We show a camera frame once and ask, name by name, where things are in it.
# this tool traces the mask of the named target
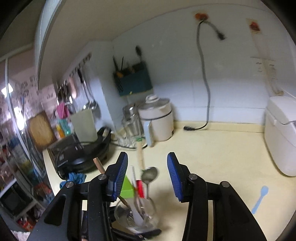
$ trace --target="teal knife holder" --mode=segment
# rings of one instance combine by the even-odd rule
[[[135,71],[134,73],[128,68],[123,69],[121,71],[124,74],[122,78],[113,73],[115,85],[120,96],[141,93],[153,88],[144,62],[133,65],[132,69]]]

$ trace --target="hook rack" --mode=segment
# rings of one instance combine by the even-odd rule
[[[74,70],[70,73],[70,77],[72,77],[74,74],[77,73],[77,70],[82,68],[86,62],[88,62],[91,59],[91,53],[88,53],[87,56],[83,58],[83,60],[74,68]]]

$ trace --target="light blue plastic spoon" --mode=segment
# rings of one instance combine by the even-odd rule
[[[261,188],[261,196],[260,196],[260,198],[258,199],[258,201],[256,202],[255,206],[252,209],[252,214],[255,214],[257,212],[257,209],[258,209],[258,207],[259,207],[259,205],[260,205],[263,197],[265,195],[267,195],[267,194],[268,194],[268,187],[267,186],[263,186]]]

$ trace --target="wooden cutting board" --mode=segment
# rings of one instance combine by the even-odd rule
[[[45,111],[29,119],[27,125],[32,141],[38,151],[43,151],[57,141]]]

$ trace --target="power cord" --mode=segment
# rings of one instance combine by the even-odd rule
[[[196,130],[200,130],[200,129],[203,129],[205,128],[208,123],[209,123],[209,113],[210,113],[210,104],[211,104],[211,91],[210,91],[210,87],[209,87],[209,84],[208,84],[208,81],[207,81],[207,77],[206,77],[206,73],[205,73],[205,59],[204,59],[204,55],[203,55],[203,52],[202,52],[202,47],[200,45],[200,26],[202,23],[206,23],[207,25],[209,25],[210,27],[212,27],[212,29],[216,32],[217,34],[217,37],[220,39],[220,40],[224,40],[225,39],[225,35],[220,32],[217,27],[212,24],[211,22],[207,21],[207,20],[202,20],[198,26],[197,26],[197,32],[196,32],[196,45],[197,45],[197,49],[198,49],[198,52],[200,54],[200,61],[201,61],[201,65],[202,65],[202,78],[203,78],[203,81],[205,83],[205,87],[207,89],[207,120],[206,120],[206,123],[202,126],[202,127],[199,127],[199,128],[194,128],[194,127],[191,127],[191,126],[184,126],[184,130],[185,131],[196,131]]]

